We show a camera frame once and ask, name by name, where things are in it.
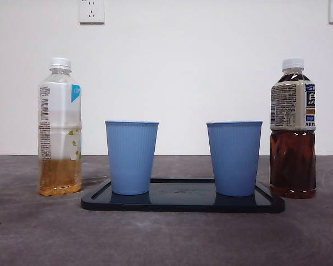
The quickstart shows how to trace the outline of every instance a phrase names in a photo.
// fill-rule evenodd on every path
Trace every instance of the black object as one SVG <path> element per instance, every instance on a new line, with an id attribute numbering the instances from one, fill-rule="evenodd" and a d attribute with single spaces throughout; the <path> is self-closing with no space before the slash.
<path id="1" fill-rule="evenodd" d="M 82 208 L 92 211 L 251 212 L 278 213 L 285 202 L 257 183 L 248 197 L 216 193 L 214 179 L 152 178 L 149 192 L 125 196 L 112 192 L 107 179 L 82 197 Z"/>

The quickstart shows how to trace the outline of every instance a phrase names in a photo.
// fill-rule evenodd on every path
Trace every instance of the blue label stripe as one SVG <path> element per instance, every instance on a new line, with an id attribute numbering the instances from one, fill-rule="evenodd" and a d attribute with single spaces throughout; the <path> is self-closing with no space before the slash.
<path id="1" fill-rule="evenodd" d="M 315 91 L 315 84 L 306 84 L 305 91 Z"/>
<path id="2" fill-rule="evenodd" d="M 72 101 L 71 103 L 80 96 L 80 86 L 78 84 L 72 84 Z"/>
<path id="3" fill-rule="evenodd" d="M 314 122 L 315 116 L 314 115 L 306 115 L 306 122 Z"/>

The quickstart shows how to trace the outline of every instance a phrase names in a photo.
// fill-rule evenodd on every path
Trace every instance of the blue plastic cup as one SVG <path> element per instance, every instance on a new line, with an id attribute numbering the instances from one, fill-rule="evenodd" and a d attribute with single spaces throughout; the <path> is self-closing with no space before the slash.
<path id="1" fill-rule="evenodd" d="M 157 122 L 105 121 L 112 191 L 138 195 L 149 191 Z"/>
<path id="2" fill-rule="evenodd" d="M 207 123 L 216 190 L 226 196 L 254 194 L 262 121 Z"/>

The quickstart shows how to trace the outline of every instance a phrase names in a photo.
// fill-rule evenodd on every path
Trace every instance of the plastic bottle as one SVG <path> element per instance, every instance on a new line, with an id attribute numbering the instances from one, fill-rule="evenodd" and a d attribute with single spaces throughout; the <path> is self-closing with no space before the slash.
<path id="1" fill-rule="evenodd" d="M 51 75 L 38 87 L 39 193 L 78 191 L 81 172 L 80 86 L 70 77 L 70 61 L 52 58 Z"/>
<path id="2" fill-rule="evenodd" d="M 286 59 L 271 88 L 270 187 L 289 198 L 311 198 L 316 189 L 315 84 L 304 60 Z"/>

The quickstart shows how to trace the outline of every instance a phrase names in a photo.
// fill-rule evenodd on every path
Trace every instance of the bottle cap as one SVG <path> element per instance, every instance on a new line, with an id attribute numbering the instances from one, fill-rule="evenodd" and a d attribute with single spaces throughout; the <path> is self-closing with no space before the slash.
<path id="1" fill-rule="evenodd" d="M 288 58 L 282 61 L 282 69 L 288 68 L 305 68 L 305 61 L 303 58 Z"/>
<path id="2" fill-rule="evenodd" d="M 52 68 L 63 68 L 71 71 L 70 60 L 67 58 L 53 57 L 51 58 L 51 67 Z"/>

